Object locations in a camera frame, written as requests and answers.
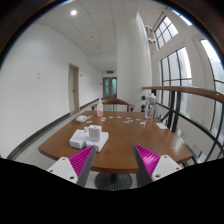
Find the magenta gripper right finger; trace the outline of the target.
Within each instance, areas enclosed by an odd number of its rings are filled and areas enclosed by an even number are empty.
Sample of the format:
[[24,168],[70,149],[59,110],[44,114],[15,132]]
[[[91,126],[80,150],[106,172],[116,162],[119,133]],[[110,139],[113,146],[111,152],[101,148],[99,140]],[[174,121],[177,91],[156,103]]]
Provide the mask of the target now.
[[137,144],[133,147],[133,154],[139,168],[140,186],[146,186],[182,169],[168,155],[159,156]]

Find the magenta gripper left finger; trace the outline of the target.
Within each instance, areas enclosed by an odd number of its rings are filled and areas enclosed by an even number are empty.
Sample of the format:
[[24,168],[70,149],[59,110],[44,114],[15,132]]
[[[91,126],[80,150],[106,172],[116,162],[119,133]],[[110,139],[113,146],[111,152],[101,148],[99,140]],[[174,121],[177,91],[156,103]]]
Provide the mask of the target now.
[[84,187],[95,156],[96,149],[90,146],[70,158],[61,157],[48,169],[48,172]]

